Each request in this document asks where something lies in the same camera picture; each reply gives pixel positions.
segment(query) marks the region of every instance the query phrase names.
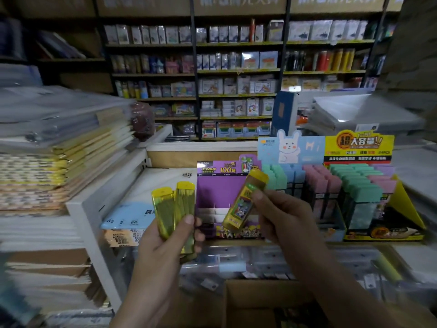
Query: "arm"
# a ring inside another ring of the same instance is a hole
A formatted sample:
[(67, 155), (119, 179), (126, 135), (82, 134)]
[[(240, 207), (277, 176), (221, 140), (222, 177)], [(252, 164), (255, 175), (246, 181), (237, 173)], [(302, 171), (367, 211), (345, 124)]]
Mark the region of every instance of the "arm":
[(294, 275), (314, 294), (336, 328), (399, 328), (385, 306), (339, 264), (320, 236), (308, 203), (276, 191), (252, 200), (266, 238), (281, 246)]
[[(158, 324), (178, 287), (180, 251), (192, 235), (194, 224), (200, 226), (201, 223), (193, 215), (185, 216), (166, 242), (159, 235), (156, 220), (150, 224), (139, 242), (128, 293), (110, 328), (144, 328)], [(196, 230), (194, 238), (204, 241), (205, 235)], [(194, 249), (199, 253), (201, 246), (196, 243)]]

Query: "person's right hand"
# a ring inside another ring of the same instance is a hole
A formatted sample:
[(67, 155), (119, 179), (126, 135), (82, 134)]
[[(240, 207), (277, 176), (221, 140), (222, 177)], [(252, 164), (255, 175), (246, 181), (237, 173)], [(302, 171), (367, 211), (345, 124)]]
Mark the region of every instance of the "person's right hand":
[(252, 201), (259, 213), (261, 233), (281, 246), (287, 263), (300, 279), (303, 267), (332, 261), (332, 255), (313, 219), (311, 206), (282, 192), (255, 191)]

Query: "rabbit ear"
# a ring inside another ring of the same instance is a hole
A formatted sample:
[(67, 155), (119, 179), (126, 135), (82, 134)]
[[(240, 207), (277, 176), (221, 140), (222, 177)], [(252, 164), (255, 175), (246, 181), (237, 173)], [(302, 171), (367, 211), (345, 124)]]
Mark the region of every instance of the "rabbit ear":
[(277, 136), (279, 137), (279, 140), (282, 140), (285, 138), (285, 132), (282, 129), (280, 129), (277, 131)]

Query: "finger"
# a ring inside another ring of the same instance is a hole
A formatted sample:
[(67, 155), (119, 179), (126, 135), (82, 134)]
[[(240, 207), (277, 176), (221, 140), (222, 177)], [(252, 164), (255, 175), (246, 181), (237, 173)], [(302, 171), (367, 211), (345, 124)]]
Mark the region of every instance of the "finger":
[(264, 238), (267, 238), (274, 243), (278, 243), (274, 225), (262, 215), (259, 216), (258, 221), (259, 225), (261, 226), (261, 234), (264, 236)]
[(205, 235), (199, 229), (196, 229), (194, 231), (194, 240), (198, 242), (203, 242), (205, 241)]
[(139, 247), (147, 248), (150, 251), (153, 251), (154, 249), (162, 245), (162, 243), (163, 241), (158, 229), (158, 221), (154, 219), (152, 223), (150, 223), (150, 225), (147, 227), (147, 229), (143, 232), (139, 242)]
[(193, 234), (194, 231), (194, 216), (185, 215), (176, 226), (176, 229), (172, 232), (169, 239), (164, 242), (164, 251), (169, 251), (173, 254), (180, 254), (183, 246), (187, 242), (188, 237)]
[(301, 199), (275, 190), (266, 190), (264, 193), (275, 206), (288, 214), (295, 216), (312, 214), (309, 204)]
[(273, 223), (284, 217), (285, 213), (277, 208), (274, 203), (260, 190), (256, 190), (252, 194), (252, 201), (260, 215), (265, 216)]
[(194, 244), (194, 252), (196, 252), (196, 253), (202, 252), (202, 245), (195, 243)]
[(195, 226), (201, 226), (202, 225), (202, 220), (198, 217), (196, 217), (196, 224)]

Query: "person's left hand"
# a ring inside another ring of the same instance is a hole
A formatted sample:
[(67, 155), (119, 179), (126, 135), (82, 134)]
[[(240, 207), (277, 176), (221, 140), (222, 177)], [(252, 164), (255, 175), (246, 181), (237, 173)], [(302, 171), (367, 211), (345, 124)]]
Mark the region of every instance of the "person's left hand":
[(156, 219), (144, 231), (138, 246), (131, 286), (143, 289), (148, 298), (153, 298), (153, 321), (156, 323), (167, 312), (170, 299), (178, 286), (180, 252), (194, 231), (194, 250), (201, 252), (205, 235), (194, 230), (202, 221), (193, 215), (186, 215), (177, 225), (168, 240), (163, 241)]

